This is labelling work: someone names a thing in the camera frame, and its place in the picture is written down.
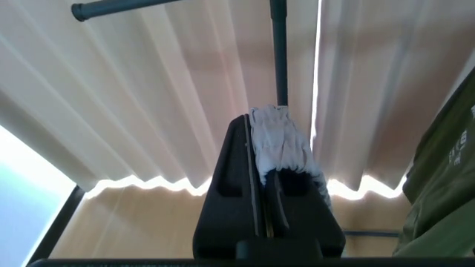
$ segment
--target corrugated metal sheet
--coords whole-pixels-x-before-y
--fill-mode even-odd
[[[275,104],[267,0],[178,1],[79,23],[0,3],[1,123],[85,189],[207,180],[229,122]],[[395,188],[475,43],[473,1],[289,0],[289,108],[330,179]]]

